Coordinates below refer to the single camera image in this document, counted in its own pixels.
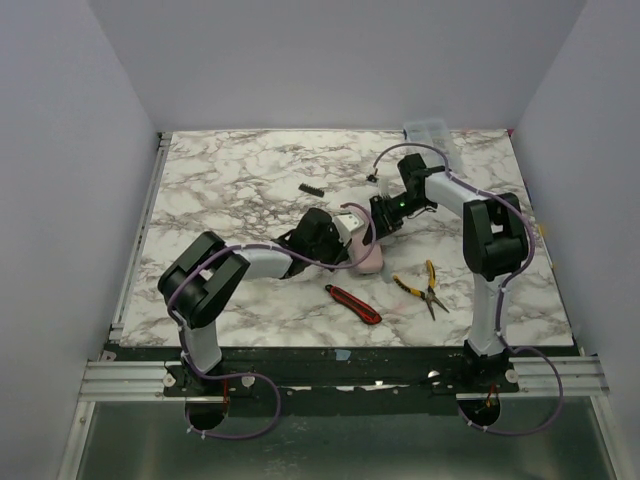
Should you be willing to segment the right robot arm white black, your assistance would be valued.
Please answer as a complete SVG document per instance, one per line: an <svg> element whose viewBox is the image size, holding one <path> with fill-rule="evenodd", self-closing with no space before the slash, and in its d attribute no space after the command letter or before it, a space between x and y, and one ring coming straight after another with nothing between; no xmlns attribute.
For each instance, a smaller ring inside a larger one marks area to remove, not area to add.
<svg viewBox="0 0 640 480"><path fill-rule="evenodd" d="M372 221L364 243L382 239L403 226L403 220L425 209L443 207L462 221L462 251L473 274L473 316L464 342L461 375L475 379L504 372L509 364L506 303L510 283L532 262L535 235L512 193L496 195L454 176L443 152L441 166L428 167L421 155L410 154L397 168L405 190L395 197L369 200Z"/></svg>

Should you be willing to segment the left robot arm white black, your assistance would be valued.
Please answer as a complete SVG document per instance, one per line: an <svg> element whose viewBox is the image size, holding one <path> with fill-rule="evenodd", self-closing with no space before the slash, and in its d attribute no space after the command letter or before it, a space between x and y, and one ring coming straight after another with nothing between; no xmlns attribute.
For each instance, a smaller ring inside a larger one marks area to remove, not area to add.
<svg viewBox="0 0 640 480"><path fill-rule="evenodd" d="M294 229L267 243L230 246L212 231L200 234L158 281L191 367L208 373L222 360L216 319L241 281L286 279L311 264L333 269L349 259L353 232L363 225L353 213L332 216L312 208Z"/></svg>

